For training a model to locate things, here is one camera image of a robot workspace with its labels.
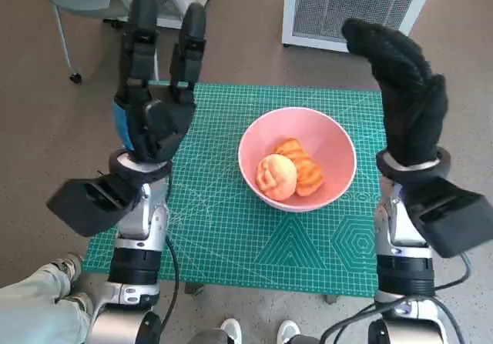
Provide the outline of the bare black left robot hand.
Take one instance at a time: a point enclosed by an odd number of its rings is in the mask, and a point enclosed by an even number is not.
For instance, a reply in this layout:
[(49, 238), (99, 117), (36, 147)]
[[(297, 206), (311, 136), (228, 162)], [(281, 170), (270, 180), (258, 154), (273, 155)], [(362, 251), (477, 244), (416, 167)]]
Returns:
[(194, 88), (206, 47), (206, 12), (188, 5), (173, 46), (168, 85), (156, 85), (157, 0), (132, 0), (122, 35), (119, 84), (113, 103), (116, 130), (138, 162), (168, 162), (192, 123)]

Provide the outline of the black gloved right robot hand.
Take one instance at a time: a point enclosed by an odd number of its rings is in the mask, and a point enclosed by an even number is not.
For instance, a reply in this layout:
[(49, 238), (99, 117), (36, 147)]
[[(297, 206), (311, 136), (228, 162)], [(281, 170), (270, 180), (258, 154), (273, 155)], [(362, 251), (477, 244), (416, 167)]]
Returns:
[(365, 58), (381, 90), (387, 152), (404, 167), (438, 159), (448, 110), (445, 78), (403, 33), (358, 18), (342, 26), (347, 49)]

